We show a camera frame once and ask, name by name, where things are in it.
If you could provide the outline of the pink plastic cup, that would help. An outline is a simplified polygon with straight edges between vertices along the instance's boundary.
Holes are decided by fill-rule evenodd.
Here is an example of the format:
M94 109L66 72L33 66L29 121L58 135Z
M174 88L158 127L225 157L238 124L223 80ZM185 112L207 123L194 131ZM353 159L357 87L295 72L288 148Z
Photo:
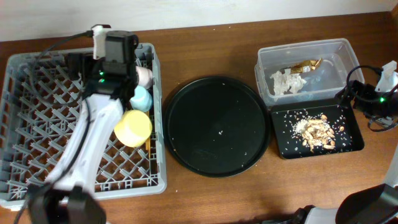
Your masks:
M136 73L138 77L138 85L149 89L153 86L152 70L144 67L136 66Z

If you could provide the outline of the blue plastic cup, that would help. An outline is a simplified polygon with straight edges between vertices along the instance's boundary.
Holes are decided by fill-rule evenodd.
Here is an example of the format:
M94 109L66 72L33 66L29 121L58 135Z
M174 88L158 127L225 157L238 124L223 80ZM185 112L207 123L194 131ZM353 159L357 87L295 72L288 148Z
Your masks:
M152 95L143 86L136 86L134 96L129 100L134 110L148 112L153 106Z

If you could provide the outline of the yellow plastic bowl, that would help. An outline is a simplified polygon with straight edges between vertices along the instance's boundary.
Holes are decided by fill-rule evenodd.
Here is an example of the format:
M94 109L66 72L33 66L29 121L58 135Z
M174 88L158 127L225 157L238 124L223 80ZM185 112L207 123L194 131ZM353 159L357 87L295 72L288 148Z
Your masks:
M127 111L114 128L117 139L128 147L143 145L152 133L152 122L139 110Z

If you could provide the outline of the white paper napkin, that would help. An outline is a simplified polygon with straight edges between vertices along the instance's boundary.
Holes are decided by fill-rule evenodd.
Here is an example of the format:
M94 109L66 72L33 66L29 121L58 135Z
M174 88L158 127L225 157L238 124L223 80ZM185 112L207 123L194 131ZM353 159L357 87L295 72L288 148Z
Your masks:
M274 80L275 96L284 95L287 92L296 94L307 83L299 73L291 73L290 69L286 69L284 73L278 71L271 75Z

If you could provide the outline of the food scraps pile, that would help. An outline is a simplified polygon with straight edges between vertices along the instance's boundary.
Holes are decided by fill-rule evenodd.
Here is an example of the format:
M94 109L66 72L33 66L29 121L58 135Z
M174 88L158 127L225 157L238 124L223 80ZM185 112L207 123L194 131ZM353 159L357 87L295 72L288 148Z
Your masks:
M330 124L328 117L323 113L318 116L296 118L292 134L293 138L301 140L302 146L309 148L312 153L316 147L329 151L336 149L338 136L343 140L346 139L343 136L346 134L345 127Z

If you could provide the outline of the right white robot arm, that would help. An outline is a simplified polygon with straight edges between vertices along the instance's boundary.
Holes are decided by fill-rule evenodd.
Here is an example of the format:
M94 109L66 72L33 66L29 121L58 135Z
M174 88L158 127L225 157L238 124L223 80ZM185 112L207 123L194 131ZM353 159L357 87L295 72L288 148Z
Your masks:
M376 86L350 77L334 98L278 105L271 120L279 152L284 159L298 159L364 149L354 111L368 119L374 133L397 127L397 64L369 67L379 75ZM384 181L347 196L338 208L307 205L286 223L397 223L397 156Z

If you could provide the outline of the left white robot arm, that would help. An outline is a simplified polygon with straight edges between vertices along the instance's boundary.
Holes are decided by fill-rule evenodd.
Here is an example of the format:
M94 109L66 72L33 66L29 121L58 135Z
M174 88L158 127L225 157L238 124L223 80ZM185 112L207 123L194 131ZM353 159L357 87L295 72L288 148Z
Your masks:
M108 139L138 84L133 32L105 35L105 55L85 75L83 106L67 147L46 183L29 187L15 217L29 209L33 223L105 223L106 214L93 198L95 175Z

